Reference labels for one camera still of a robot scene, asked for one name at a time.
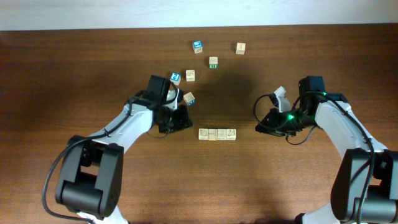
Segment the wooden block letter L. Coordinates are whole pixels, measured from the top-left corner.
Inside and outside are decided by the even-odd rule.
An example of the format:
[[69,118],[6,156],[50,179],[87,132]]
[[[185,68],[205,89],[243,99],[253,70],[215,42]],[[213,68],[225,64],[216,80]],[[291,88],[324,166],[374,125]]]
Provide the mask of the wooden block letter L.
[[209,129],[208,130],[208,140],[216,141],[218,139],[218,130],[217,129]]

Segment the wooden block letter H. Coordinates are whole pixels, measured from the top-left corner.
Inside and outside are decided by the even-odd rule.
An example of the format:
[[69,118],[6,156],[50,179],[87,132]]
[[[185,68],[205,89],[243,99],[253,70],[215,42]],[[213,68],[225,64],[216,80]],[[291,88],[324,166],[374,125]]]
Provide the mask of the wooden block letter H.
[[226,139],[230,141],[236,140],[236,129],[227,129],[226,130]]

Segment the wooden block letter J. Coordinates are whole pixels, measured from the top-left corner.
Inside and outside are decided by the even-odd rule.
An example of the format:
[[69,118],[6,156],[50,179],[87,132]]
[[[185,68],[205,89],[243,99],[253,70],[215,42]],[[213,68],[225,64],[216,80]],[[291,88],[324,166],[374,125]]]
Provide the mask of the wooden block letter J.
[[217,140],[227,140],[227,129],[217,129]]

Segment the wooden block snail picture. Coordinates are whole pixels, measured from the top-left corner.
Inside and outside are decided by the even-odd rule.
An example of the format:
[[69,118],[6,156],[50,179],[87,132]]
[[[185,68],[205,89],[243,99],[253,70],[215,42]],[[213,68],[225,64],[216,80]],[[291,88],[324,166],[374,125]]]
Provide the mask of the wooden block snail picture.
[[207,128],[200,128],[198,130],[198,139],[199,140],[208,140],[208,129]]

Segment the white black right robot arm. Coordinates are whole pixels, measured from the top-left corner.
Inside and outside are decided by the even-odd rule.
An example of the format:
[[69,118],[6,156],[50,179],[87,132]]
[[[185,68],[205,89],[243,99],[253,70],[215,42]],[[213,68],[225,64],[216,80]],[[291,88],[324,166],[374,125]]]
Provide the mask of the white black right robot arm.
[[269,94],[274,105],[255,130],[289,138],[305,128],[324,130],[342,158],[330,201],[296,216],[295,222],[397,223],[397,152],[376,140],[355,117],[341,93],[328,93],[322,77],[298,83],[294,103],[280,86]]

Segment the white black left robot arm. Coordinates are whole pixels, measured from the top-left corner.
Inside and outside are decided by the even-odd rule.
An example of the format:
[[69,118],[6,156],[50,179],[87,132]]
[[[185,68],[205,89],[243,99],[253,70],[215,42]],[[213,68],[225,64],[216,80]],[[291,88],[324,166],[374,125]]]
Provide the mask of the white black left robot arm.
[[[171,80],[153,75],[145,90],[127,98],[121,113],[100,131],[71,137],[53,161],[42,190],[44,210],[55,218],[85,223],[126,223],[118,208],[124,154],[154,126],[165,135],[192,127],[183,91]],[[55,201],[70,215],[51,211],[47,188],[57,165]]]

